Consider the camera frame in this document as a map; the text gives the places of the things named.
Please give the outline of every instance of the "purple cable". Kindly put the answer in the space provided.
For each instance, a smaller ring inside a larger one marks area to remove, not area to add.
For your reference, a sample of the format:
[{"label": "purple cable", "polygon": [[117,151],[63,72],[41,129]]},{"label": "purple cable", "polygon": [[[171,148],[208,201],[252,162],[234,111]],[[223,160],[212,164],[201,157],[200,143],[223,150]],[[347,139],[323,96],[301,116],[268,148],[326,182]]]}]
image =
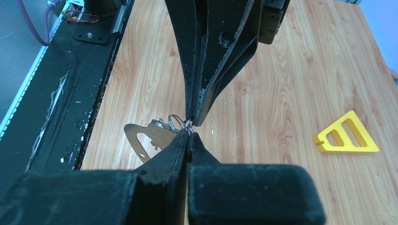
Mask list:
[{"label": "purple cable", "polygon": [[35,26],[33,25],[28,12],[26,12],[25,5],[23,4],[22,0],[16,0],[16,3],[18,4],[19,11],[22,13],[22,17],[26,22],[26,25],[28,25],[28,28],[31,30],[33,36],[35,36],[36,40],[40,42],[40,44],[44,46],[48,46],[50,44],[50,31],[48,30],[48,15],[50,14],[51,9],[53,9],[58,3],[60,3],[61,0],[54,0],[46,10],[44,11],[44,16],[43,16],[43,22],[44,22],[44,32],[46,33],[46,40],[43,40],[40,35],[38,34]]}]

